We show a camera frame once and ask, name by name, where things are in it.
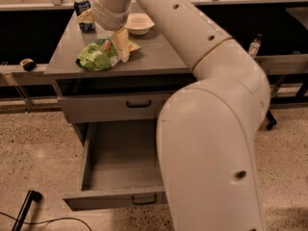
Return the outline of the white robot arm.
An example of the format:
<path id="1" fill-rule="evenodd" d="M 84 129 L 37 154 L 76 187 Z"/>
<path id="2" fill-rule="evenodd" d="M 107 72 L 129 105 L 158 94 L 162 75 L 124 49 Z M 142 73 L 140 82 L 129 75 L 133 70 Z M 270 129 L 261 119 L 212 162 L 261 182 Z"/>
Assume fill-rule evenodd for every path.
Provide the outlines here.
<path id="1" fill-rule="evenodd" d="M 93 0 L 108 31 L 124 26 L 131 1 L 152 18 L 196 81 L 165 103 L 157 150 L 175 231 L 266 231 L 255 133 L 270 105 L 264 70 L 187 0 Z"/>

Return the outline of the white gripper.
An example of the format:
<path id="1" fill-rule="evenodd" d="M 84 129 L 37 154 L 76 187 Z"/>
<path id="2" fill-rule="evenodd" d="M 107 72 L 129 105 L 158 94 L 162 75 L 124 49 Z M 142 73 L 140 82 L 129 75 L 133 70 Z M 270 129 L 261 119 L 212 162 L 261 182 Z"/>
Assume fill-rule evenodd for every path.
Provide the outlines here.
<path id="1" fill-rule="evenodd" d="M 130 0 L 93 0 L 91 9 L 78 15 L 76 21 L 78 23 L 96 21 L 105 30 L 114 31 L 111 36 L 112 44 L 120 59 L 126 63 L 130 56 L 129 40 L 127 29 L 122 27 L 126 24 L 129 12 Z"/>

